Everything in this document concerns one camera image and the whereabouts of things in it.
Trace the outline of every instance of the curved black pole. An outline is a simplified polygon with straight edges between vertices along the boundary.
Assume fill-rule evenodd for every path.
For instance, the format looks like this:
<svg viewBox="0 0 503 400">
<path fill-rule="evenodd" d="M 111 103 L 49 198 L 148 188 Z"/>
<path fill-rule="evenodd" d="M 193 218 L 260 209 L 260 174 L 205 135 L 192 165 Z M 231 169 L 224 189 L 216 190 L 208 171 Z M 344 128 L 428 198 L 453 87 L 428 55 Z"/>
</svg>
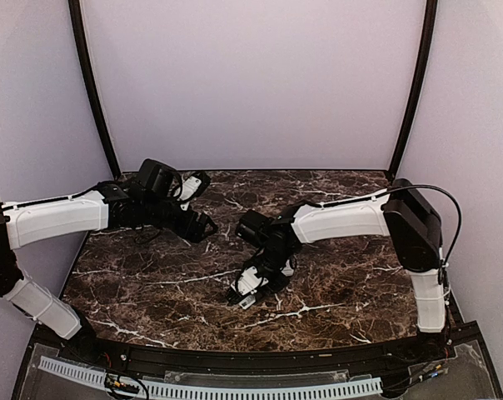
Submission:
<svg viewBox="0 0 503 400">
<path fill-rule="evenodd" d="M 427 60 L 429 58 L 429 50 L 431 48 L 431 39 L 433 38 L 433 28 L 435 27 L 436 5 L 438 0 L 427 0 L 426 15 L 424 16 L 424 26 L 421 31 L 420 47 L 418 49 L 418 58 L 416 59 L 415 75 L 412 78 L 411 92 L 407 100 L 407 107 L 403 122 L 401 123 L 400 134 L 396 142 L 396 148 L 392 155 L 391 165 L 388 167 L 386 175 L 390 181 L 396 178 L 398 169 L 400 168 L 401 159 L 409 140 L 412 123 L 416 115 L 416 107 L 420 99 L 421 87 L 426 75 Z"/>
<path fill-rule="evenodd" d="M 85 29 L 83 28 L 82 9 L 79 0 L 68 0 L 68 6 L 70 8 L 74 39 L 76 40 L 77 57 L 79 58 L 79 65 L 82 68 L 85 89 L 87 90 L 88 101 L 91 104 L 94 122 L 96 123 L 98 135 L 100 136 L 100 141 L 102 142 L 103 151 L 105 152 L 109 168 L 111 168 L 112 175 L 118 178 L 121 175 L 121 171 L 118 166 L 117 155 L 112 147 L 111 137 L 109 136 L 109 131 L 107 130 L 107 125 L 103 116 L 100 97 L 96 89 L 96 81 L 92 73 L 91 59 L 88 55 L 87 38 L 85 37 Z"/>
</svg>

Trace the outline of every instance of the white cable tray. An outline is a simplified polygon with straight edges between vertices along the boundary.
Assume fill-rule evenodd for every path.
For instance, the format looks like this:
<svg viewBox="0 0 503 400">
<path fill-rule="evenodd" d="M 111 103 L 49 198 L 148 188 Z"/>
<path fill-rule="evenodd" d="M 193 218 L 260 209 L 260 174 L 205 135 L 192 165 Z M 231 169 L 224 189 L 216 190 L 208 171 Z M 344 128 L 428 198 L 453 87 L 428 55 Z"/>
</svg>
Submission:
<svg viewBox="0 0 503 400">
<path fill-rule="evenodd" d="M 41 357 L 38 367 L 43 371 L 86 387 L 108 390 L 103 386 L 106 373 L 102 369 L 82 367 L 61 359 L 44 356 Z M 127 377 L 123 377 L 121 380 L 139 387 L 138 383 Z M 150 399 L 154 400 L 342 400 L 382 393 L 381 379 L 378 377 L 331 385 L 261 389 L 182 386 L 145 379 L 142 382 L 150 393 Z M 145 398 L 142 389 L 137 398 Z"/>
</svg>

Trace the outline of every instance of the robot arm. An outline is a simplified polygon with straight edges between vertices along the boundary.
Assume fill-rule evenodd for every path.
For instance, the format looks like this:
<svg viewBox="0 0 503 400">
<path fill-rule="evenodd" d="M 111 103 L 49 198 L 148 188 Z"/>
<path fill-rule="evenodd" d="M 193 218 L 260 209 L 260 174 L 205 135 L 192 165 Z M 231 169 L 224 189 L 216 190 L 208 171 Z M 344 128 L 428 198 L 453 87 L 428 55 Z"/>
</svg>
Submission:
<svg viewBox="0 0 503 400">
<path fill-rule="evenodd" d="M 299 203 L 277 218 L 248 211 L 239 222 L 237 235 L 258 250 L 237 275 L 228 301 L 246 309 L 282 290 L 293 274 L 292 256 L 304 243 L 355 235 L 390 236 L 400 264 L 411 276 L 419 330 L 440 333 L 446 325 L 441 219 L 418 191 L 400 190 L 410 185 L 400 179 L 393 190 L 364 197 Z"/>
<path fill-rule="evenodd" d="M 172 190 L 175 180 L 178 184 Z M 12 250 L 68 233 L 142 225 L 170 228 L 198 243 L 217 231 L 206 214 L 189 207 L 209 183 L 204 172 L 182 182 L 176 170 L 148 159 L 131 181 L 101 182 L 86 192 L 60 198 L 0 202 L 0 298 L 61 338 L 72 338 L 82 327 L 80 317 L 21 271 Z"/>
</svg>

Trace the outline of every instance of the marble tabletop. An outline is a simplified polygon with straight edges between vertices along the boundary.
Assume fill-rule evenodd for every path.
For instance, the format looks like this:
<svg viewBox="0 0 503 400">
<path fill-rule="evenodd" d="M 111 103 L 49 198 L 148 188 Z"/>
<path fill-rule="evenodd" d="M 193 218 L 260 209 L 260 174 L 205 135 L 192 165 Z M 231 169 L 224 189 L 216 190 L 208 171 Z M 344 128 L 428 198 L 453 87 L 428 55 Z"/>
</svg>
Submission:
<svg viewBox="0 0 503 400">
<path fill-rule="evenodd" d="M 305 245 L 288 288 L 246 311 L 225 292 L 254 252 L 235 235 L 253 208 L 267 216 L 302 199 L 332 201 L 387 185 L 382 172 L 217 171 L 192 206 L 217 235 L 199 244 L 170 231 L 95 232 L 63 299 L 100 338 L 212 351 L 311 350 L 378 343 L 416 333 L 411 281 L 388 237 L 347 237 Z"/>
</svg>

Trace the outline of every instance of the light gray wall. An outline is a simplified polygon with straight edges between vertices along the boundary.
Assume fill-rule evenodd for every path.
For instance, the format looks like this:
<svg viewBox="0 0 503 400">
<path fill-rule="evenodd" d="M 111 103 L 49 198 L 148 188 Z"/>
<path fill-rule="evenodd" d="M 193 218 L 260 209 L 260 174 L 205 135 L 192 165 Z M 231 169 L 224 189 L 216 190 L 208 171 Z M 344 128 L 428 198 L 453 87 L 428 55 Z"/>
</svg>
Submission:
<svg viewBox="0 0 503 400">
<path fill-rule="evenodd" d="M 66 0 L 0 2 L 0 197 L 74 193 L 109 178 L 82 83 Z M 17 252 L 54 293 L 82 234 Z M 0 400 L 12 387 L 33 324 L 0 300 Z"/>
<path fill-rule="evenodd" d="M 423 0 L 85 0 L 124 170 L 387 168 Z"/>
<path fill-rule="evenodd" d="M 401 175 L 448 188 L 462 205 L 453 290 L 466 320 L 480 323 L 503 385 L 503 0 L 439 3 Z M 449 240 L 453 207 L 436 201 Z"/>
</svg>

